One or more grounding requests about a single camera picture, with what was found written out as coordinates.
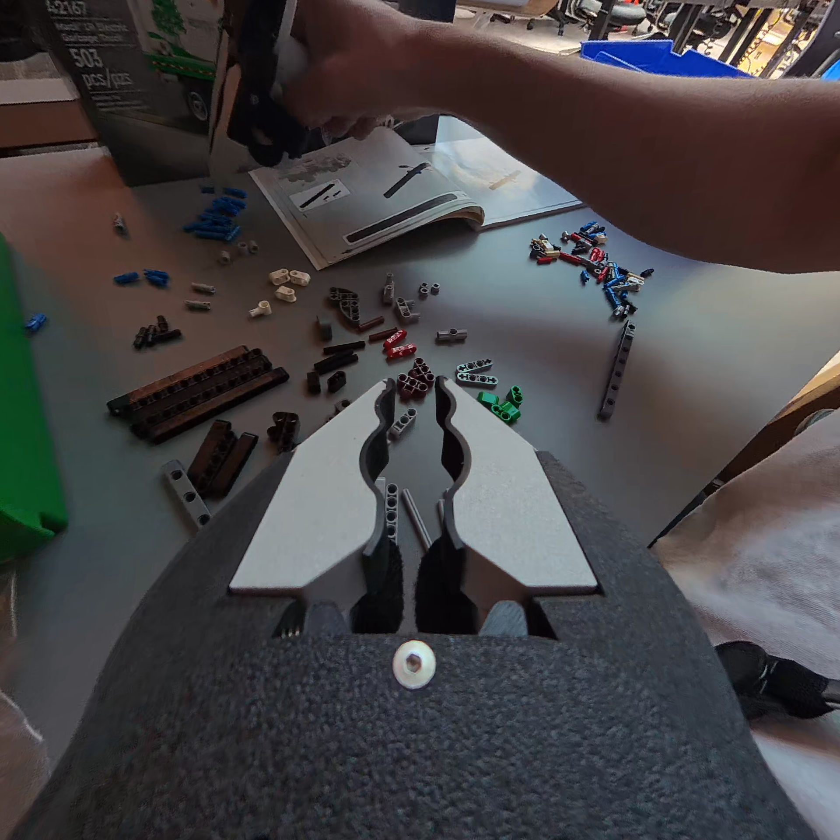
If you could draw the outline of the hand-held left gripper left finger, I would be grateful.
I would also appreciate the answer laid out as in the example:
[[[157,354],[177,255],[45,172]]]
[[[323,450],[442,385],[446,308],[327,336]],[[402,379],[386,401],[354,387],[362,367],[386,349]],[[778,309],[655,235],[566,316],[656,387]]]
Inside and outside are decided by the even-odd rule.
[[[375,484],[395,404],[396,384],[384,379],[293,451],[230,594],[332,603],[357,632],[399,628],[403,566]]]

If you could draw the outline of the stack of long black beams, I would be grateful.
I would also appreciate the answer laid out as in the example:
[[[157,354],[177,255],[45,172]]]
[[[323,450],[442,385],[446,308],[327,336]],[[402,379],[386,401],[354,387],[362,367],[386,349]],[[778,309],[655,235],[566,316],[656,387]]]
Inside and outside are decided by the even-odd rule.
[[[240,345],[116,397],[107,408],[135,437],[159,445],[288,380],[261,349]]]

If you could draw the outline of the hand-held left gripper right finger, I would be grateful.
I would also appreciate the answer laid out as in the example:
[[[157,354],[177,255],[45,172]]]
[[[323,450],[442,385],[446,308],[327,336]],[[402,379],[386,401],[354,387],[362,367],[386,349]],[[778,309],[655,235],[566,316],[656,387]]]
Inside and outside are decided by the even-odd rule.
[[[538,599],[594,595],[595,573],[537,450],[448,377],[435,382],[450,485],[434,542],[435,634],[553,634]]]

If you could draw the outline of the green plastic bin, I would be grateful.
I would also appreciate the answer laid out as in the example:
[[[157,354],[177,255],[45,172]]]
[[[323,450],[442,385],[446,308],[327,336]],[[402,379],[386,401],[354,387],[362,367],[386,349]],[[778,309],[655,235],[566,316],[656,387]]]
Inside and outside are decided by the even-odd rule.
[[[24,557],[67,527],[64,488],[32,353],[35,331],[1,238],[1,562]]]

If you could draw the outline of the grey holed beam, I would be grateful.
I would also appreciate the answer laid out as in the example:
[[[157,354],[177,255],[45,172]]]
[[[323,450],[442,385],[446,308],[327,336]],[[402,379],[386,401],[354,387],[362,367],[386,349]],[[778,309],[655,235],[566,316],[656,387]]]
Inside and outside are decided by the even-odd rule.
[[[195,532],[201,531],[210,522],[212,514],[188,478],[186,468],[179,460],[172,459],[164,463],[161,475],[185,520]]]

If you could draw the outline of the crumpled clear plastic bag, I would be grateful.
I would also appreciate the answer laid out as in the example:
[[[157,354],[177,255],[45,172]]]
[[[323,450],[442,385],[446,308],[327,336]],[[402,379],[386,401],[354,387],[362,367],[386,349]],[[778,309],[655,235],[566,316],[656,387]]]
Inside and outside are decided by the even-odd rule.
[[[1,574],[1,668],[5,680],[17,640],[16,576]],[[9,838],[49,778],[42,735],[20,706],[1,692],[1,838]]]

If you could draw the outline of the pile of blue pins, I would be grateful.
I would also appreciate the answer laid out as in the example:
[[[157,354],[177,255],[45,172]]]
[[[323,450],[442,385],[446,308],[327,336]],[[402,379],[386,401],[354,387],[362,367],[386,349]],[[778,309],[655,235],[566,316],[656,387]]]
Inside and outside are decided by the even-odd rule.
[[[242,235],[241,219],[247,209],[248,193],[237,187],[224,187],[219,194],[205,194],[211,201],[192,221],[185,223],[184,234],[209,242],[232,244]]]

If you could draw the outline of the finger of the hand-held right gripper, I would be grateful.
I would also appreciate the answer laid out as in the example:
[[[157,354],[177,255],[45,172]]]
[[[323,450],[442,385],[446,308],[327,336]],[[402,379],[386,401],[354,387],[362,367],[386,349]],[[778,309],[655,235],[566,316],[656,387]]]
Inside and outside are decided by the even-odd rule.
[[[218,43],[212,109],[208,124],[208,168],[210,175],[238,175],[249,168],[247,148],[228,137],[242,77],[238,57],[237,28],[223,26]]]

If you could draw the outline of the blue plastic bin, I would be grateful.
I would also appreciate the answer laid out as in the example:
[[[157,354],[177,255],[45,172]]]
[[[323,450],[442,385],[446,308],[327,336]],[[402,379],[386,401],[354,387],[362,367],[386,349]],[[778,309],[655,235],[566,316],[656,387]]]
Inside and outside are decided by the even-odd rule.
[[[750,75],[694,49],[680,54],[669,39],[588,40],[581,43],[580,55],[601,65],[663,77],[750,78]]]

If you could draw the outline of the dark lego set box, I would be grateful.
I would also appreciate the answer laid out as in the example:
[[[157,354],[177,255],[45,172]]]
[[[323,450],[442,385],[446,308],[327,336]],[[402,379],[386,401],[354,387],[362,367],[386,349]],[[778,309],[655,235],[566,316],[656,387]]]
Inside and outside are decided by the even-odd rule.
[[[126,185],[205,176],[221,192],[262,166],[210,175],[208,124],[223,26],[248,2],[48,1],[38,12],[50,47]],[[305,153],[343,140],[308,129]],[[283,161],[296,160],[284,157]]]

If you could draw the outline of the person's right forearm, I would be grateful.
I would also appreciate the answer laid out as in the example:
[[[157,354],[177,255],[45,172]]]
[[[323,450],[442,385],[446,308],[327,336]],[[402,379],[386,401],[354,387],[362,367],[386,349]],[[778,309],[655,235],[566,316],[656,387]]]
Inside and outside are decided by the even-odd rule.
[[[445,108],[645,243],[838,270],[838,83],[655,77],[456,35]]]

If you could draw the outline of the cluster of black pins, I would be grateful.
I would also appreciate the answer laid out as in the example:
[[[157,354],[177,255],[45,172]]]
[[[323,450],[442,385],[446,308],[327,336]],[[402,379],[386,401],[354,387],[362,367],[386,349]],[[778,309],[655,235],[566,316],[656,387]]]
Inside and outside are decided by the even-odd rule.
[[[132,341],[132,347],[134,350],[140,351],[159,344],[179,341],[182,338],[183,334],[180,329],[172,328],[165,316],[158,315],[154,323],[140,328]]]

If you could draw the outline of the pile of mixed small pins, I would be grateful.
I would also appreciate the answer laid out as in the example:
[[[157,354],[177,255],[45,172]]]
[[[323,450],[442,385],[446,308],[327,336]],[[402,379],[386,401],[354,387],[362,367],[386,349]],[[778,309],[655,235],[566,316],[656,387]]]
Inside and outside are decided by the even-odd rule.
[[[538,266],[566,265],[577,270],[579,283],[593,285],[603,295],[613,321],[623,322],[637,313],[637,294],[655,273],[654,267],[627,268],[610,257],[606,226],[597,219],[577,229],[564,230],[552,240],[546,234],[530,239],[529,258]]]

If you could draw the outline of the long grey beam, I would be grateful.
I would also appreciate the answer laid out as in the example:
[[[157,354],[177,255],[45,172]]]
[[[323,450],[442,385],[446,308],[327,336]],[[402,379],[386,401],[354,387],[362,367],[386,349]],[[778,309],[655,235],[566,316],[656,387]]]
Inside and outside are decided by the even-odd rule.
[[[613,417],[617,397],[624,382],[628,358],[634,344],[635,334],[636,324],[632,321],[626,321],[616,346],[602,404],[596,415],[596,418],[601,422],[607,422]]]

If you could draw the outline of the grey axle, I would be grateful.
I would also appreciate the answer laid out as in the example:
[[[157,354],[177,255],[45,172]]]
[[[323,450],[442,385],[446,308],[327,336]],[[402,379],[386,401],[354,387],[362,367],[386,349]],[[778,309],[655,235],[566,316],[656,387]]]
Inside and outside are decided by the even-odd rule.
[[[409,517],[417,539],[423,550],[423,554],[427,553],[432,545],[430,534],[427,530],[426,524],[417,508],[417,504],[409,489],[404,488],[401,493],[402,503]]]

